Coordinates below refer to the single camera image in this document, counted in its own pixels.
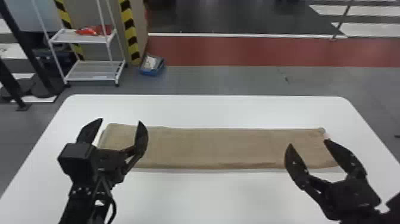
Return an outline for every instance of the red object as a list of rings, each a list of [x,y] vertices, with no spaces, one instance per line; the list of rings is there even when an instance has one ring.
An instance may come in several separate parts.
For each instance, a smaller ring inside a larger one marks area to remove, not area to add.
[[[400,67],[400,39],[150,36],[147,52],[167,66]]]
[[[104,26],[105,26],[105,33],[107,35],[110,35],[111,32],[113,31],[111,25],[104,25]],[[79,35],[91,35],[91,36],[104,35],[102,25],[84,27],[81,29],[77,29],[75,32]]]
[[[79,34],[79,35],[91,35],[91,36],[96,36],[97,33],[96,31],[94,31],[92,28],[89,27],[84,27],[81,29],[77,29],[75,31],[75,33]]]

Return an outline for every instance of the black stand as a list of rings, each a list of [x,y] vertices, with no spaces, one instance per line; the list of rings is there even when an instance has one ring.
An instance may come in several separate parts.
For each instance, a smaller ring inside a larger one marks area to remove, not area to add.
[[[37,61],[26,37],[23,35],[21,30],[18,28],[17,23],[11,16],[10,11],[8,10],[8,7],[4,0],[0,0],[0,14],[3,16],[3,19],[5,20],[7,26],[10,28],[16,40],[21,45],[23,51],[25,52],[36,72],[36,74],[34,75],[34,77],[36,76],[36,78],[32,79],[35,84],[31,86],[30,93],[38,98],[47,98],[54,95],[59,95],[64,90],[64,84],[61,80],[61,77],[57,79],[50,78],[47,75],[46,70],[43,69],[43,67]]]
[[[0,90],[1,95],[9,96],[9,100],[14,99],[18,104],[17,111],[27,111],[30,107],[26,104],[21,97],[28,94],[32,86],[34,85],[30,79],[23,79],[17,82],[13,75],[10,73],[8,68],[5,66],[0,58],[0,82],[3,84],[3,88]]]

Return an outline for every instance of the white floor marking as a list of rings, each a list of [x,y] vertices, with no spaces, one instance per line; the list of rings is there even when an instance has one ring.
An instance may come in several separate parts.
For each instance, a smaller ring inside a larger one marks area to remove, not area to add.
[[[346,5],[310,5],[321,15],[343,15]],[[352,6],[348,15],[400,16],[397,6]]]
[[[400,37],[400,24],[344,23],[340,28],[347,36]]]
[[[34,75],[34,73],[13,73],[12,76],[14,76],[15,79],[29,79]],[[35,96],[26,96],[22,97],[22,100],[24,102],[54,102],[56,99],[56,96],[54,97],[49,97],[49,98],[37,98]]]
[[[181,36],[181,37],[203,37],[203,38],[331,38],[332,35],[319,34],[250,34],[250,33],[149,33],[149,36]]]
[[[0,57],[4,59],[27,59],[18,43],[0,43]]]
[[[343,15],[346,5],[310,5],[320,15]]]
[[[0,18],[0,34],[8,34],[11,33],[10,28],[8,28],[4,19]]]

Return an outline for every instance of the cable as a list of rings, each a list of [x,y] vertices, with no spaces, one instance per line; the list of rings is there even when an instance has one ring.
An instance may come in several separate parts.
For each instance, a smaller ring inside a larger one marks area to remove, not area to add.
[[[113,198],[111,198],[111,204],[112,204],[112,214],[107,224],[111,224],[114,221],[115,216],[117,215],[117,204],[115,203]]]

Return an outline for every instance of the yellow and black striped pillar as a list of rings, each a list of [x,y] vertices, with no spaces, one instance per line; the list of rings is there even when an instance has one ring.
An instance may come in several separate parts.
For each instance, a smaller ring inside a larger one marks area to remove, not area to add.
[[[130,58],[128,62],[133,65],[140,65],[140,51],[138,39],[136,35],[135,21],[133,20],[133,13],[130,6],[130,0],[119,0],[122,22],[124,24],[125,38],[128,44],[128,53]]]
[[[55,6],[57,7],[58,15],[60,16],[60,19],[61,19],[64,27],[67,29],[72,29],[71,17],[69,16],[68,12],[65,10],[64,0],[54,0],[54,2],[55,2]],[[72,50],[78,55],[80,60],[85,59],[83,57],[82,47],[79,44],[73,43]]]

